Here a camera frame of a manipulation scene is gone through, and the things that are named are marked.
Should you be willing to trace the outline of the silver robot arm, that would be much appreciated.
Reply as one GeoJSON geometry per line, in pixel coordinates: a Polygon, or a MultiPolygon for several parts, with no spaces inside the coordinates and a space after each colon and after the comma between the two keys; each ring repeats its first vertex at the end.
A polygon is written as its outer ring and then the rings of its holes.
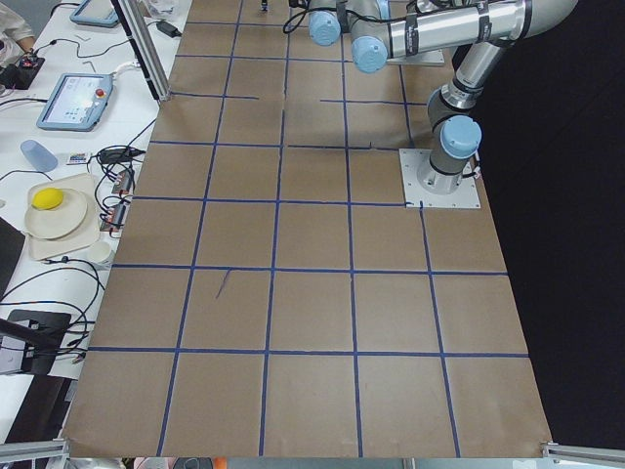
{"type": "Polygon", "coordinates": [[[431,65],[433,57],[465,46],[468,52],[452,78],[427,105],[432,130],[448,134],[445,122],[467,115],[504,53],[525,38],[566,19],[574,1],[410,1],[393,17],[386,1],[292,1],[297,9],[284,33],[308,24],[311,40],[328,47],[347,34],[356,68],[374,73],[387,64],[431,65]]]}

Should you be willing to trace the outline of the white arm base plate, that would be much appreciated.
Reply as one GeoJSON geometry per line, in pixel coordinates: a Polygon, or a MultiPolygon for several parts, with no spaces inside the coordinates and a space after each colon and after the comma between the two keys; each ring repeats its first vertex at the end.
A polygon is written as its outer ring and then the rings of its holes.
{"type": "Polygon", "coordinates": [[[456,175],[432,165],[430,149],[400,149],[405,206],[409,208],[480,209],[477,182],[469,162],[456,175]]]}

